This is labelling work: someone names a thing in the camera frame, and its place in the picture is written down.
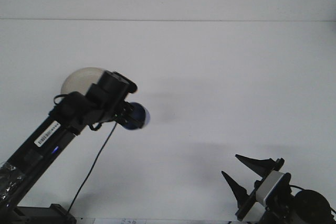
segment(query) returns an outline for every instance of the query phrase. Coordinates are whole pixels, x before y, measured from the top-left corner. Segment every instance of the barcode label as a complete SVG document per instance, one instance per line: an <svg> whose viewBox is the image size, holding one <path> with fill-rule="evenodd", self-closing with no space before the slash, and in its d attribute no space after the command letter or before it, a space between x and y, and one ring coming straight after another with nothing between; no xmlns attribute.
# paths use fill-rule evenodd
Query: barcode label
<svg viewBox="0 0 336 224"><path fill-rule="evenodd" d="M61 125L57 121L53 121L52 124L47 127L46 130L34 141L34 143L38 147L41 147L60 126Z"/></svg>

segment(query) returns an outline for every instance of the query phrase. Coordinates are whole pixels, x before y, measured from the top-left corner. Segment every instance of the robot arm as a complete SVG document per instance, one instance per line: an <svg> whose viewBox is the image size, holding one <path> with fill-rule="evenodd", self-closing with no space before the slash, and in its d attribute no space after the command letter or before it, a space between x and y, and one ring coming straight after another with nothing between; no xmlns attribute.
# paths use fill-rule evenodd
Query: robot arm
<svg viewBox="0 0 336 224"><path fill-rule="evenodd" d="M321 194L313 190L302 190L295 196L291 194L290 173L279 172L284 159L274 161L271 158L257 160L240 155L236 157L262 177L255 182L254 190L248 195L244 187L222 172L238 201L238 220L243 220L254 203L258 202L266 209L258 224L336 224L332 209Z"/></svg>
<svg viewBox="0 0 336 224"><path fill-rule="evenodd" d="M127 103L134 82L117 72L105 71L86 95L72 92L50 111L49 117L0 168L0 220L6 220L35 182L71 140L86 127L117 121L127 129L144 126L146 112Z"/></svg>

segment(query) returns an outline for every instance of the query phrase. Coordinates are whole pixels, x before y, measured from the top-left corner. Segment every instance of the cable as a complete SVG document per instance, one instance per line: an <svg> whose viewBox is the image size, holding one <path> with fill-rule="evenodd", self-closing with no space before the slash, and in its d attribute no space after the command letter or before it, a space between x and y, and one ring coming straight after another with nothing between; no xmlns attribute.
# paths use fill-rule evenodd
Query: cable
<svg viewBox="0 0 336 224"><path fill-rule="evenodd" d="M304 190L302 187L299 186L295 186L295 185L289 185L290 187L296 188L296 189L300 189L300 190Z"/></svg>
<svg viewBox="0 0 336 224"><path fill-rule="evenodd" d="M67 213L65 214L65 217L68 216L68 214L69 214L69 212L70 212L70 210L71 210L73 204L75 203L75 200L77 199L77 196L79 195L79 192L81 191L81 189L82 189L82 187L84 186L85 182L88 180L88 178L89 178L89 176L90 176L90 174L91 174L91 172L92 172L92 170L93 170L93 168L94 168L94 166L95 166L95 164L96 164L96 162L97 162L97 160L98 160L98 157L99 157L100 153L102 152L102 150L104 149L104 147L105 147L105 145L107 144L108 140L110 139L110 137L111 137L111 135L112 135L114 129L116 128L116 126L117 126L117 122L116 122L115 125L113 126L113 129L111 130L111 132L110 132L110 134L108 135L108 137L106 138L106 140L105 140L103 146L101 147L100 151L98 152L98 154L97 154L97 156L96 156L96 159L94 160L94 162L93 162L93 164L92 164L92 166L91 166L91 169L90 169L88 175L86 176L86 178L84 179L83 183L82 183L81 186L79 187L79 189L78 189L78 191L77 191L75 197L73 198L73 200L72 200L72 202L71 202L71 204L70 204L70 207L69 207Z"/></svg>
<svg viewBox="0 0 336 224"><path fill-rule="evenodd" d="M66 97L66 96L67 96L67 94L59 94L59 95L55 96L55 97L54 97L54 104L55 104L55 105L58 104L58 102L56 102L56 99L58 99L58 98L64 98L64 97Z"/></svg>

